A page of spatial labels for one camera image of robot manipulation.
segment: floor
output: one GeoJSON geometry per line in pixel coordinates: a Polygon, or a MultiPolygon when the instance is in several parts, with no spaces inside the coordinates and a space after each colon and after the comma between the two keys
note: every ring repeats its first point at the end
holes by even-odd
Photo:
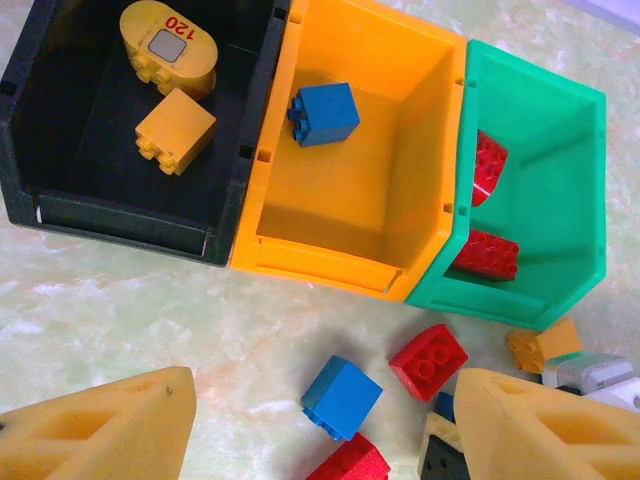
{"type": "MultiPolygon", "coordinates": [[[[588,348],[640,368],[640,38],[554,0],[387,0],[608,95],[608,276],[570,312],[588,348]]],[[[31,0],[0,6],[0,72],[31,0]]],[[[300,479],[335,449],[300,397],[333,355],[383,388],[362,433],[415,472],[425,415],[387,366],[446,322],[468,366],[517,374],[508,327],[17,228],[0,207],[0,411],[167,365],[193,370],[182,479],[300,479]]],[[[453,383],[447,385],[452,391],[453,383]]]]}

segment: plastic bin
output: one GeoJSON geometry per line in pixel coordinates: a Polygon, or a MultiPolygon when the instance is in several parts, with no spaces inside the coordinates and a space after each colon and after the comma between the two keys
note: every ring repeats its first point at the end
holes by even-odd
{"type": "Polygon", "coordinates": [[[451,233],[465,54],[372,1],[294,1],[231,265],[404,301],[451,233]],[[338,82],[360,125],[301,148],[291,98],[338,82]]]}
{"type": "Polygon", "coordinates": [[[544,330],[605,275],[604,94],[469,43],[451,238],[407,299],[544,330]],[[478,129],[509,150],[498,186],[471,207],[478,129]],[[520,246],[515,281],[449,269],[469,227],[520,246]]]}
{"type": "Polygon", "coordinates": [[[131,0],[35,0],[0,87],[0,181],[11,222],[224,265],[246,192],[289,0],[167,0],[210,33],[214,141],[180,177],[136,147],[164,98],[120,36],[131,0]]]}

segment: yellow foam block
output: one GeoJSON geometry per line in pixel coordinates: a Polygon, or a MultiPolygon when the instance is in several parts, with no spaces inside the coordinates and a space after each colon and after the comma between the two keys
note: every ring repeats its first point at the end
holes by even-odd
{"type": "Polygon", "coordinates": [[[174,89],[136,127],[136,145],[160,170],[180,175],[213,139],[216,118],[180,89],[174,89]]]}
{"type": "Polygon", "coordinates": [[[120,17],[120,33],[138,78],[155,83],[163,95],[177,87],[199,100],[213,90],[216,42],[164,3],[129,5],[120,17]]]}
{"type": "Polygon", "coordinates": [[[638,480],[640,415],[483,369],[463,369],[456,424],[474,480],[638,480]]]}
{"type": "Polygon", "coordinates": [[[418,475],[422,474],[424,469],[424,459],[427,455],[427,447],[429,445],[429,437],[434,435],[445,443],[448,443],[460,453],[462,450],[462,442],[460,434],[455,423],[451,423],[444,417],[435,412],[427,413],[427,422],[422,435],[422,443],[420,444],[420,459],[418,460],[418,475]]]}
{"type": "Polygon", "coordinates": [[[0,414],[0,479],[177,479],[195,409],[172,367],[0,414]]]}
{"type": "Polygon", "coordinates": [[[582,341],[573,320],[563,318],[543,333],[514,330],[507,335],[516,366],[531,373],[542,373],[547,360],[582,350],[582,341]]]}

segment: grey square sticker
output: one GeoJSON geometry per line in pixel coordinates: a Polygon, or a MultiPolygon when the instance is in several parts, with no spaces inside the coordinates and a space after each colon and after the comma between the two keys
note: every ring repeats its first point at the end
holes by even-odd
{"type": "Polygon", "coordinates": [[[175,62],[187,47],[187,42],[169,30],[160,30],[149,43],[149,50],[169,63],[175,62]]]}

